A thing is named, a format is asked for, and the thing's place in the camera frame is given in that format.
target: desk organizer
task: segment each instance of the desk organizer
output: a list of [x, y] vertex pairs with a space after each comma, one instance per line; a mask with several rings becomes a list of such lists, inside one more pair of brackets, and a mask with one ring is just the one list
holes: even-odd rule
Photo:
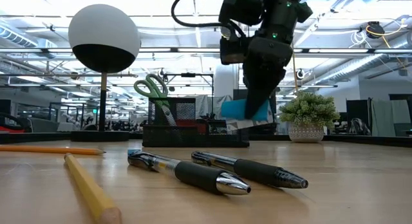
[[[168, 120], [171, 116], [165, 112], [170, 112], [174, 122]], [[247, 129], [227, 131], [224, 120], [196, 120], [195, 117], [195, 98], [150, 98], [148, 125], [143, 128], [143, 146], [249, 146]]]

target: green leaves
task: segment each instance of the green leaves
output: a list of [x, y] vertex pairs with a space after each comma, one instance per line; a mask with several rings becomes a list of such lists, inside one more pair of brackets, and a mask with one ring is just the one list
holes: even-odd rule
[[340, 116], [336, 112], [333, 97], [323, 97], [314, 93], [297, 92], [293, 99], [279, 109], [282, 122], [293, 122], [297, 126], [317, 125], [333, 127], [333, 120]]

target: table surface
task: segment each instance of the table surface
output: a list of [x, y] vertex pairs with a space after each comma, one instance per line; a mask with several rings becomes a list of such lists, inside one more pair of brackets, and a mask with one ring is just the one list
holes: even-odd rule
[[[104, 156], [76, 156], [114, 199], [123, 223], [411, 223], [412, 149], [323, 142], [251, 142], [248, 149], [196, 149], [284, 167], [309, 188], [274, 189], [249, 182], [246, 196], [217, 196], [127, 163], [141, 142], [41, 142], [90, 147]], [[145, 148], [190, 160], [193, 149]], [[91, 214], [61, 154], [0, 152], [0, 223], [91, 224]]]

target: ceiling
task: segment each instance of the ceiling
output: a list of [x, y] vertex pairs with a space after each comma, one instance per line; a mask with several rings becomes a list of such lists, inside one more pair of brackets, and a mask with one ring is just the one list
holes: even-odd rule
[[[49, 40], [58, 48], [69, 48], [68, 26], [73, 15], [85, 6], [104, 3], [123, 10], [135, 22], [141, 38], [142, 47], [186, 47], [186, 48], [219, 48], [221, 37], [219, 28], [187, 28], [175, 23], [171, 18], [171, 5], [174, 0], [0, 0], [0, 27], [7, 27], [29, 40]], [[220, 6], [223, 0], [182, 0], [176, 7], [176, 14], [182, 21], [188, 23], [209, 23], [218, 20]], [[297, 23], [295, 29], [295, 48], [371, 48], [381, 46], [382, 39], [362, 38], [362, 34], [355, 37], [359, 27], [365, 27], [368, 21], [379, 21], [386, 33], [395, 32], [387, 36], [390, 41], [405, 33], [411, 28], [411, 0], [347, 0], [345, 5], [335, 13], [331, 7], [339, 0], [304, 0], [314, 14], [304, 23]], [[244, 31], [253, 35], [259, 26], [242, 26]], [[22, 48], [6, 39], [0, 38], [2, 48]], [[20, 68], [28, 73], [42, 73], [53, 69], [52, 73], [90, 73], [78, 61], [39, 61], [36, 57], [29, 57], [23, 53], [8, 54], [18, 61], [34, 66], [34, 70]], [[340, 64], [349, 61], [351, 57], [336, 56], [297, 56], [295, 68], [308, 72], [306, 77], [315, 79]], [[132, 84], [136, 77], [143, 78], [147, 73], [159, 73], [163, 69], [166, 73], [214, 73], [220, 63], [219, 53], [140, 53], [136, 62], [122, 74], [132, 74], [135, 77], [110, 77], [109, 86], [116, 84]], [[293, 61], [286, 67], [288, 73], [283, 84], [293, 84]], [[0, 68], [3, 73], [10, 73], [7, 68]], [[76, 80], [66, 78], [51, 78], [54, 83], [92, 84], [100, 82], [100, 77], [82, 77]], [[21, 79], [11, 78], [12, 83], [21, 83]], [[211, 94], [210, 77], [181, 78], [176, 77], [170, 84], [175, 86], [172, 95], [199, 95]], [[186, 87], [179, 85], [195, 84]], [[64, 91], [79, 91], [78, 88], [56, 87]], [[125, 93], [138, 98], [139, 95], [132, 87], [122, 88]], [[83, 88], [83, 92], [98, 97], [98, 88]]]

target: pencil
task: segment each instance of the pencil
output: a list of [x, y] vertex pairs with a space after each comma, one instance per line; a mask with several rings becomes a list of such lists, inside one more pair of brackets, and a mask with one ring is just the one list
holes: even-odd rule
[[76, 147], [37, 147], [29, 145], [0, 145], [0, 151], [17, 151], [29, 153], [71, 153], [71, 154], [87, 154], [98, 155], [106, 153], [100, 149], [84, 149]]
[[72, 154], [64, 155], [71, 174], [98, 224], [121, 224], [122, 215], [113, 200], [99, 187]]

